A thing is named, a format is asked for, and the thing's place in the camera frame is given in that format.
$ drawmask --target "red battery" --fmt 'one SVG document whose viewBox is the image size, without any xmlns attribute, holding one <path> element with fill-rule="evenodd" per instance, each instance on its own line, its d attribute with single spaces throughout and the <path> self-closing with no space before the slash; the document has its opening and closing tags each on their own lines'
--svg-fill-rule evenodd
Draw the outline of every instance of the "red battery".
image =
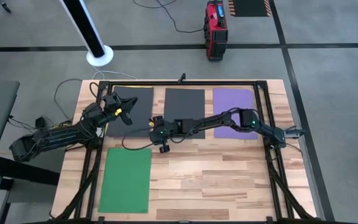
<svg viewBox="0 0 358 224">
<path fill-rule="evenodd" d="M 227 45 L 227 24 L 223 2 L 209 1 L 205 10 L 204 38 L 208 60 L 222 60 Z"/>
</svg>

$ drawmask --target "wooden table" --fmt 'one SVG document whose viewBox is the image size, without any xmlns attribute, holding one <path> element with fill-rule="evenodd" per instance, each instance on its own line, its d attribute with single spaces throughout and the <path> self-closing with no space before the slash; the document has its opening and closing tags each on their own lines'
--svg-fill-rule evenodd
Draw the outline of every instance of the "wooden table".
<svg viewBox="0 0 358 224">
<path fill-rule="evenodd" d="M 85 80 L 82 83 L 74 121 L 78 121 L 82 110 L 95 101 L 89 89 L 92 81 L 94 80 Z M 267 80 L 267 83 L 276 125 L 281 128 L 290 127 L 293 125 L 293 120 L 283 81 Z M 205 89 L 205 116 L 211 116 L 213 115 L 212 89 L 217 87 L 253 91 L 251 86 L 169 86 L 168 88 Z M 165 88 L 165 86 L 154 86 L 153 116 L 163 114 Z M 268 123 L 267 112 L 264 115 Z M 106 220 L 133 221 L 263 221 L 267 216 L 275 216 L 261 136 L 258 140 L 215 139 L 213 130 L 210 129 L 206 131 L 206 139 L 189 139 L 181 144 L 171 144 L 171 152 L 166 154 L 160 154 L 158 146 L 152 147 L 149 213 L 146 214 L 98 213 L 107 150 L 110 147 L 120 147 L 121 138 L 106 137 L 104 142 L 93 220 L 104 216 Z M 289 139 L 287 142 L 299 147 L 297 140 Z M 138 147 L 149 143 L 148 139 L 131 139 L 126 145 Z M 300 152 L 288 146 L 282 149 L 282 155 L 291 192 L 306 211 L 315 215 Z M 66 153 L 52 215 L 59 215 L 76 194 L 84 158 L 85 149 Z M 285 215 L 283 195 L 280 190 L 279 192 L 281 208 Z M 81 211 L 82 217 L 86 213 L 87 199 L 86 194 Z"/>
</svg>

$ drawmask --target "black metal frame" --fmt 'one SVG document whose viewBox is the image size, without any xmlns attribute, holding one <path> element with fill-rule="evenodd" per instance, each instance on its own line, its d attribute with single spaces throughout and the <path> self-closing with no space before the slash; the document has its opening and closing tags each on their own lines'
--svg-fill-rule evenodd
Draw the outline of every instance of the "black metal frame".
<svg viewBox="0 0 358 224">
<path fill-rule="evenodd" d="M 264 112 L 262 109 L 262 99 L 260 97 L 260 92 L 259 92 L 260 90 L 263 91 L 265 103 L 267 106 L 267 116 L 269 119 L 269 123 L 270 123 L 271 127 L 275 127 L 275 120 L 274 120 L 274 115 L 273 115 L 272 104 L 270 101 L 269 88 L 267 85 L 267 81 L 264 81 L 264 80 L 263 81 L 224 81 L 224 80 L 222 80 L 222 81 L 188 81 L 188 80 L 184 81 L 185 78 L 186 78 L 186 76 L 185 76 L 185 74 L 183 74 L 178 81 L 115 81 L 115 82 L 101 81 L 99 83 L 99 90 L 98 90 L 96 102 L 97 103 L 101 102 L 101 99 L 103 97 L 103 90 L 105 88 L 108 89 L 108 93 L 111 93 L 114 85 L 120 85 L 120 86 L 126 86 L 126 85 L 132 85 L 132 86 L 133 85 L 137 85 L 137 86 L 246 85 L 246 86 L 252 86 L 254 89 L 258 116 L 261 119 L 261 121 L 264 122 L 265 120 L 264 120 Z M 96 150 L 96 157 L 95 157 L 93 169 L 96 168 L 97 171 L 99 171 L 99 167 L 100 167 L 102 149 L 103 149 L 103 147 L 99 147 Z M 279 218 L 283 218 L 282 210 L 281 210 L 281 206 L 280 206 L 280 199 L 278 197 L 277 185 L 281 188 L 281 190 L 283 191 L 283 193 L 285 195 L 285 206 L 287 208 L 287 217 L 294 218 L 292 207 L 294 207 L 294 208 L 300 207 L 300 209 L 302 209 L 302 207 L 296 201 L 295 197 L 291 194 L 291 192 L 288 189 L 287 178 L 285 175 L 285 168 L 284 168 L 281 151 L 277 147 L 274 148 L 276 157 L 277 157 L 275 159 L 277 161 L 277 167 L 278 167 L 278 172 L 277 172 L 273 165 L 273 160 L 272 160 L 272 156 L 270 153 L 271 144 L 269 144 L 269 141 L 267 138 L 264 138 L 264 149 L 265 149 L 267 169 L 269 172 L 270 188 L 272 190 L 272 198 L 273 198 L 273 204 L 274 204 L 274 208 L 275 208 L 276 219 L 278 220 Z M 92 153 L 91 150 L 87 150 L 87 152 L 86 152 L 85 160 L 84 160 L 84 164 L 83 164 L 84 169 L 81 174 L 81 185 L 80 185 L 80 189 L 83 189 L 84 187 L 86 189 L 87 186 L 85 186 L 85 183 L 87 183 L 87 182 L 89 183 L 89 180 L 91 179 L 90 180 L 91 181 L 91 189 L 89 192 L 89 200 L 88 200 L 86 216 L 85 216 L 85 218 L 89 218 L 89 219 L 92 218 L 94 198 L 95 198 L 95 194 L 96 194 L 96 186 L 97 186 L 98 173 L 99 173 L 99 172 L 96 172 L 96 173 L 88 175 L 91 153 Z M 83 195 L 81 196 L 81 198 L 78 201 L 78 204 L 75 207 L 74 219 L 79 219 L 81 216 L 80 214 L 81 214 L 81 208 L 82 208 L 82 198 L 83 198 Z M 307 213 L 306 213 L 306 215 L 300 214 L 300 217 L 301 218 L 312 218 Z M 230 223 L 232 223 L 232 224 L 233 223 L 261 224 L 261 223 L 269 223 L 270 219 L 271 219 L 271 217 L 268 217 L 268 221 L 230 222 Z M 103 223 L 122 223 L 122 222 L 104 221 L 104 218 L 100 217 L 99 221 L 94 222 L 94 223 L 103 224 Z M 125 222 L 125 223 L 156 223 L 156 222 Z M 157 222 L 157 223 L 178 223 L 178 222 Z"/>
</svg>

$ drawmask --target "gray mat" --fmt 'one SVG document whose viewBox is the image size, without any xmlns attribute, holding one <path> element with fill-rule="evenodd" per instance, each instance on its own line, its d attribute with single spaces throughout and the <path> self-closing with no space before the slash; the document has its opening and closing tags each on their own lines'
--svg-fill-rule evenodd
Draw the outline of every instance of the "gray mat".
<svg viewBox="0 0 358 224">
<path fill-rule="evenodd" d="M 205 117 L 205 91 L 166 89 L 164 119 L 200 119 Z M 205 132 L 193 135 L 193 139 L 204 139 Z"/>
<path fill-rule="evenodd" d="M 114 91 L 121 98 L 136 96 L 138 99 L 130 114 L 133 124 L 128 126 L 118 118 L 109 123 L 107 135 L 121 137 L 130 131 L 149 127 L 149 118 L 152 117 L 154 89 L 115 86 Z M 149 131 L 139 131 L 132 133 L 128 137 L 147 138 L 148 136 Z"/>
</svg>

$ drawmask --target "gray floor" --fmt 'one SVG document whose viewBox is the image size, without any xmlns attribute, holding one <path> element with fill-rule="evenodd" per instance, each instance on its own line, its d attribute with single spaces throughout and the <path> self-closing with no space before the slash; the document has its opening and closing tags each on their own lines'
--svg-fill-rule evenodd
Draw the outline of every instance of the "gray floor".
<svg viewBox="0 0 358 224">
<path fill-rule="evenodd" d="M 138 0 L 154 6 L 153 0 Z M 201 34 L 178 34 L 162 9 L 143 9 L 128 0 L 86 0 L 105 44 L 200 44 Z M 289 43 L 358 42 L 358 0 L 275 0 Z M 0 7 L 0 47 L 83 45 L 59 1 L 7 0 L 13 14 Z M 178 0 L 169 6 L 182 29 L 201 28 L 204 0 Z M 228 17 L 230 43 L 277 43 L 273 19 Z M 12 115 L 33 123 L 41 114 L 64 119 L 53 103 L 56 86 L 68 78 L 91 78 L 86 52 L 0 52 L 0 80 L 21 83 Z M 358 222 L 358 49 L 290 50 L 308 115 L 329 199 L 337 220 Z M 290 82 L 279 49 L 229 49 L 220 63 L 204 50 L 115 51 L 105 70 L 138 78 L 279 78 L 286 84 L 297 119 Z M 111 78 L 123 78 L 108 75 Z M 80 86 L 59 91 L 59 102 L 73 114 Z M 0 154 L 25 130 L 7 126 Z M 32 164 L 59 170 L 62 151 L 41 154 Z M 7 223 L 48 218 L 55 189 L 18 182 Z"/>
</svg>

